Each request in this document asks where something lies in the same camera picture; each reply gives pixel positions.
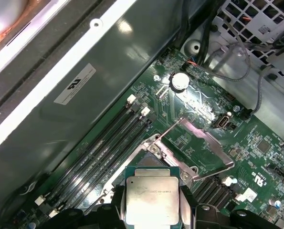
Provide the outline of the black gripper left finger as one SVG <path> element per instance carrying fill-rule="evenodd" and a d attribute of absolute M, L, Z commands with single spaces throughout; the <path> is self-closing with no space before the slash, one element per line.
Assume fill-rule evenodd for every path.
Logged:
<path fill-rule="evenodd" d="M 70 208 L 62 211 L 52 219 L 43 223 L 42 229 L 125 229 L 121 219 L 121 204 L 125 194 L 125 186 L 118 185 L 111 203 L 96 205 L 89 213 L 81 209 Z"/>

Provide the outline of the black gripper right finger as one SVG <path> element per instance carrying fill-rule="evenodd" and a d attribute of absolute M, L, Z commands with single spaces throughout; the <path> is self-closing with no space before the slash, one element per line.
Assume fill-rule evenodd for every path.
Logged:
<path fill-rule="evenodd" d="M 179 213 L 185 229 L 276 229 L 275 224 L 245 210 L 222 214 L 215 206 L 198 203 L 187 186 L 179 187 Z"/>

